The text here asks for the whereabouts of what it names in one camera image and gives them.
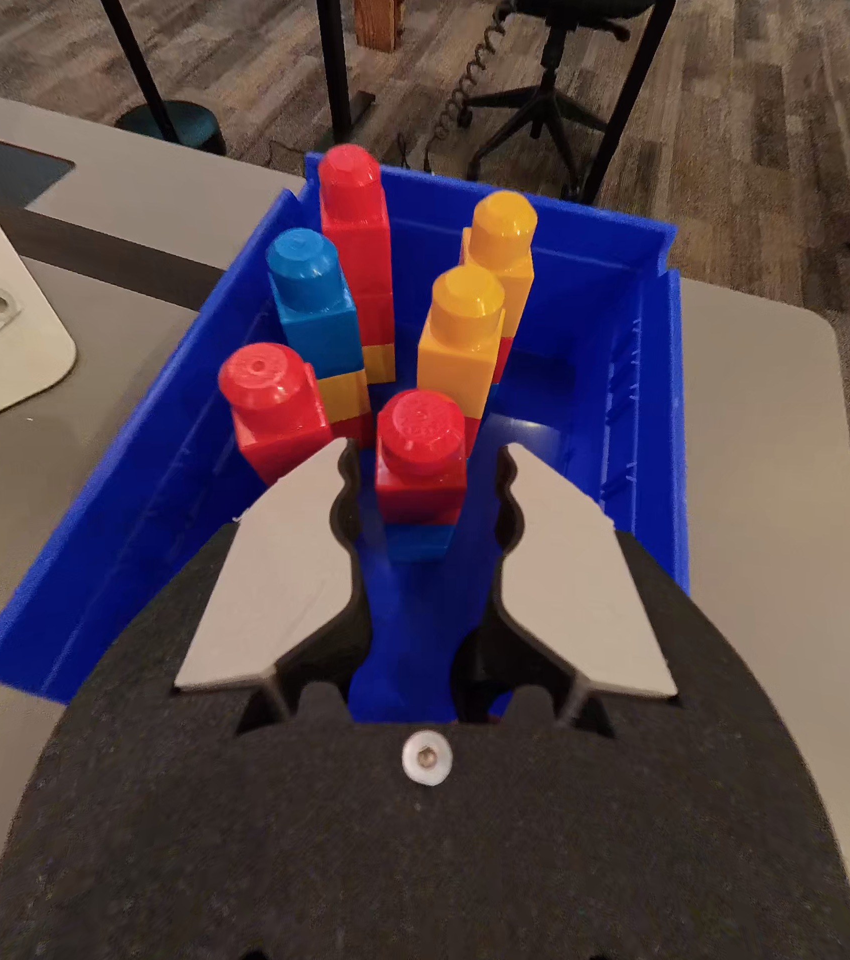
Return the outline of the blue toy building block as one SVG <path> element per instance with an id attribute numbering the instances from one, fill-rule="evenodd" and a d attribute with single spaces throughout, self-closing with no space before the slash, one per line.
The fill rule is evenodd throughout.
<path id="1" fill-rule="evenodd" d="M 287 345 L 317 379 L 363 370 L 357 308 L 334 244 L 293 227 L 274 239 L 266 263 Z"/>
<path id="2" fill-rule="evenodd" d="M 455 523 L 383 524 L 385 554 L 392 564 L 441 562 L 455 536 Z"/>

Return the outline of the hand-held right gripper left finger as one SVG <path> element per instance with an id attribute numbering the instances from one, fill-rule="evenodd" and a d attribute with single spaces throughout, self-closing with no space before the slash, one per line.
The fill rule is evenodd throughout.
<path id="1" fill-rule="evenodd" d="M 240 515 L 176 691 L 253 690 L 280 719 L 313 683 L 348 701 L 373 634 L 360 481 L 357 442 L 333 439 Z"/>

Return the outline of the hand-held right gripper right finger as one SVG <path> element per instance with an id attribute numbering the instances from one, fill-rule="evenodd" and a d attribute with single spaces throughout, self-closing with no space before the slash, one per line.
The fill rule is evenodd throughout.
<path id="1" fill-rule="evenodd" d="M 522 687 L 556 724 L 609 724 L 603 694 L 671 702 L 678 687 L 597 502 L 517 442 L 497 456 L 496 561 L 479 626 L 455 654 L 458 721 L 486 724 Z"/>

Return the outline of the black round base stand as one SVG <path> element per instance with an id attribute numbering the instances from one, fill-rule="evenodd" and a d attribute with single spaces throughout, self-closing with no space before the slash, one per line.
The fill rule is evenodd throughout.
<path id="1" fill-rule="evenodd" d="M 215 114 L 195 102 L 163 99 L 121 2 L 101 1 L 100 5 L 143 97 L 143 103 L 121 114 L 114 127 L 225 157 L 227 146 Z"/>

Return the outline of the blurred blue object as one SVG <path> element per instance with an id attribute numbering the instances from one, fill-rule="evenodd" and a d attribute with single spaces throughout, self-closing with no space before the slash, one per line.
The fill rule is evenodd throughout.
<path id="1" fill-rule="evenodd" d="M 110 644 L 226 522 L 263 493 L 217 386 L 224 360 L 282 340 L 265 253 L 319 225 L 317 159 L 263 216 L 120 426 L 0 612 L 0 684 L 66 704 Z M 689 585 L 679 276 L 669 224 L 535 197 L 534 281 L 469 459 L 445 557 L 393 564 L 360 454 L 357 549 L 373 638 L 349 706 L 360 722 L 455 717 L 448 677 L 499 547 L 498 450 L 516 442 L 593 498 Z"/>

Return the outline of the grey desk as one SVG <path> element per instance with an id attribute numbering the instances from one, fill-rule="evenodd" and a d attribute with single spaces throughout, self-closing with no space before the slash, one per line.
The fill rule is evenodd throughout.
<path id="1" fill-rule="evenodd" d="M 162 147 L 0 99 L 14 172 L 71 172 L 29 208 L 223 269 L 297 176 Z M 0 608 L 194 317 L 26 260 L 78 347 L 52 390 L 0 414 Z M 682 277 L 691 592 L 768 692 L 850 870 L 850 435 L 836 334 L 782 302 Z M 62 708 L 0 686 L 0 856 Z"/>

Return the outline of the wooden pillar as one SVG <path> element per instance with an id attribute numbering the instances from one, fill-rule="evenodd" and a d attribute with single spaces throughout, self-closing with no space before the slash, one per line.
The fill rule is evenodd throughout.
<path id="1" fill-rule="evenodd" d="M 403 30 L 403 1 L 354 1 L 354 30 L 359 47 L 393 53 Z"/>

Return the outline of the black office chair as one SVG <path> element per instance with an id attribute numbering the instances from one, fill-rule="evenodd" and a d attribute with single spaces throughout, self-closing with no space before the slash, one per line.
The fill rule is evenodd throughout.
<path id="1" fill-rule="evenodd" d="M 569 181 L 563 186 L 562 198 L 586 205 L 593 204 L 611 160 L 618 150 L 674 8 L 674 1 L 497 2 L 492 25 L 476 48 L 472 62 L 466 67 L 461 77 L 461 91 L 453 94 L 452 104 L 456 109 L 455 124 L 461 129 L 470 126 L 475 109 L 510 110 L 513 115 L 469 159 L 466 179 L 475 183 L 479 179 L 482 162 L 524 128 L 529 128 L 528 134 L 532 139 L 540 138 L 542 131 L 547 131 L 568 173 Z M 631 32 L 624 22 L 644 14 L 649 14 L 649 17 L 634 60 L 611 118 L 603 121 L 556 86 L 558 67 L 562 62 L 567 36 L 578 29 L 585 29 L 609 33 L 619 42 L 628 42 Z M 541 56 L 542 78 L 537 86 L 474 95 L 469 89 L 477 80 L 475 71 L 482 71 L 487 66 L 487 60 L 481 54 L 493 54 L 491 34 L 503 35 L 505 21 L 511 16 L 537 18 L 549 28 Z M 565 129 L 566 122 L 602 134 L 598 153 L 586 174 L 582 173 L 580 164 L 575 159 Z"/>

